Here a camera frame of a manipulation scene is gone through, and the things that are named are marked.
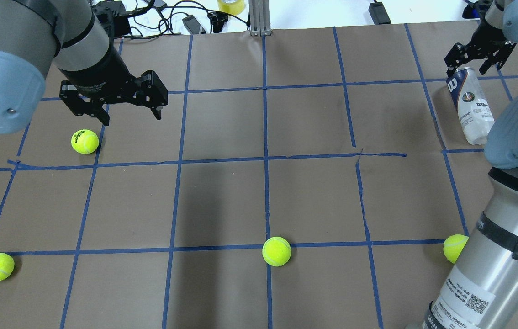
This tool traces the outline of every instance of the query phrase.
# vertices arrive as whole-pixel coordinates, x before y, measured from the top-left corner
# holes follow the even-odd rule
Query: black cable
[[[202,9],[200,7],[194,7],[194,6],[169,6],[167,8],[194,8],[194,9]],[[236,19],[238,19],[239,21],[242,21],[242,23],[245,23],[245,25],[247,24],[247,21],[245,21],[244,19],[238,17],[238,16],[235,16],[231,13],[227,13],[227,12],[222,12],[222,11],[216,11],[214,9],[207,9],[206,12],[219,12],[219,13],[224,13],[225,15],[228,15],[228,16],[231,16],[231,17],[234,17]]]
[[[151,8],[153,8],[154,2],[155,2],[154,0],[150,0],[150,2],[148,3],[147,6],[142,7],[142,8],[135,8],[135,9],[133,9],[130,12],[126,12],[126,13],[124,13],[122,15],[119,15],[119,17],[130,18],[130,17],[136,17],[136,16],[139,16],[139,15],[143,15],[144,13],[148,12]]]
[[[193,7],[193,8],[200,8],[200,9],[204,9],[204,11],[206,12],[206,14],[208,15],[208,9],[203,6],[202,4],[200,4],[199,2],[196,2],[196,1],[193,1],[193,0],[180,0],[178,2],[176,2],[173,6],[172,6],[172,10],[169,11],[169,16],[171,17],[172,14],[174,13],[174,9],[177,8],[177,5],[178,4],[183,4],[184,2],[192,2],[193,4],[195,5],[198,5],[200,7]],[[174,33],[174,25],[172,24],[172,20],[170,19],[169,20],[169,30],[172,31],[172,33]]]
[[[139,35],[143,37],[143,33],[138,28],[136,28],[136,27],[131,27],[131,28],[136,29],[139,32]]]
[[[139,6],[139,3],[137,2],[137,0],[135,0],[135,8],[137,8],[138,6]],[[161,27],[161,22],[160,22],[160,23],[158,23],[157,27],[148,27],[148,25],[144,25],[144,24],[139,23],[139,22],[135,19],[135,17],[133,18],[133,21],[134,21],[137,25],[139,25],[140,27],[146,27],[146,28],[148,28],[148,29],[152,29],[152,30],[157,29],[159,32],[161,32],[161,29],[159,28],[159,27]]]
[[[133,21],[137,25],[140,25],[141,27],[145,27],[145,28],[148,28],[148,29],[157,29],[159,31],[159,34],[151,35],[151,36],[143,36],[142,32],[138,28],[135,27],[135,29],[139,31],[141,36],[125,36],[128,39],[154,39],[155,37],[159,37],[161,35],[166,34],[166,32],[168,32],[168,31],[169,31],[168,35],[176,35],[174,33],[174,27],[173,27],[173,24],[172,24],[172,17],[174,15],[177,15],[177,14],[180,14],[180,13],[184,14],[186,16],[188,16],[189,14],[186,13],[186,12],[176,12],[176,13],[174,13],[174,9],[175,8],[202,9],[202,10],[204,10],[206,12],[207,15],[209,15],[209,13],[211,13],[211,12],[213,12],[213,13],[223,13],[225,15],[234,17],[234,18],[238,19],[239,21],[241,21],[242,23],[244,23],[247,26],[247,30],[250,28],[246,21],[242,20],[240,17],[238,17],[236,15],[232,15],[232,14],[227,13],[227,12],[217,11],[217,10],[214,10],[214,9],[207,9],[205,6],[203,6],[203,4],[200,4],[199,2],[196,2],[196,1],[193,1],[193,0],[180,0],[180,1],[176,2],[176,4],[174,6],[166,6],[165,8],[163,8],[161,10],[157,10],[159,16],[161,17],[157,27],[148,27],[147,25],[138,23],[136,21],[135,17],[146,13],[149,9],[151,9],[153,7],[154,0],[149,0],[149,1],[150,2],[148,3],[148,6],[146,6],[144,8],[138,9],[137,7],[139,6],[139,3],[138,3],[137,0],[135,0],[135,2],[136,2],[136,9],[133,9],[131,12],[129,12],[129,15],[125,15],[125,17],[133,17]],[[196,7],[196,6],[178,6],[178,4],[187,3],[187,2],[191,2],[191,3],[195,4],[195,5],[198,5],[199,7]],[[164,9],[167,9],[167,8],[171,8],[171,11],[170,11],[169,17],[166,19],[164,17],[164,15],[163,15],[162,11]],[[162,24],[165,25],[165,30],[164,31],[161,30],[161,25]]]

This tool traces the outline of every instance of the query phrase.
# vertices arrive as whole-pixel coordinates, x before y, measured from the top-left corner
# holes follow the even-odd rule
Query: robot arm
[[[60,98],[75,115],[109,125],[103,105],[129,102],[161,119],[164,84],[152,70],[129,73],[86,0],[0,0],[0,133],[31,121],[52,60],[68,79]]]
[[[518,0],[479,0],[475,6],[481,23],[470,43],[456,43],[445,57],[448,77],[476,59],[486,59],[481,74],[495,64],[501,69],[518,43]]]

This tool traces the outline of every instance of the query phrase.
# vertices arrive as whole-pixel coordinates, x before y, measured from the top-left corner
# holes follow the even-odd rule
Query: can label
[[[495,121],[473,69],[459,69],[446,80],[446,85],[462,129],[474,121]]]
[[[432,313],[446,329],[478,329],[495,295],[468,279],[457,266],[452,268]]]

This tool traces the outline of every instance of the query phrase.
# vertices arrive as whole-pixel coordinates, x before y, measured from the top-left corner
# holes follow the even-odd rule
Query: yellow tape roll
[[[219,10],[230,13],[231,15],[238,15],[245,9],[244,0],[218,0]]]

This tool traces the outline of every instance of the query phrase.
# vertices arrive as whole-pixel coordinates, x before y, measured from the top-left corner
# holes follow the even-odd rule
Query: power adapter
[[[154,1],[154,4],[153,6],[155,7],[156,10],[158,11],[162,11],[164,10],[165,8],[168,7],[168,4],[165,3],[165,1],[162,1],[162,0],[150,0],[151,1]]]
[[[372,4],[370,4],[369,13],[375,25],[391,24],[389,15],[387,15],[387,11],[385,10],[385,6],[383,6],[382,2],[375,1]]]

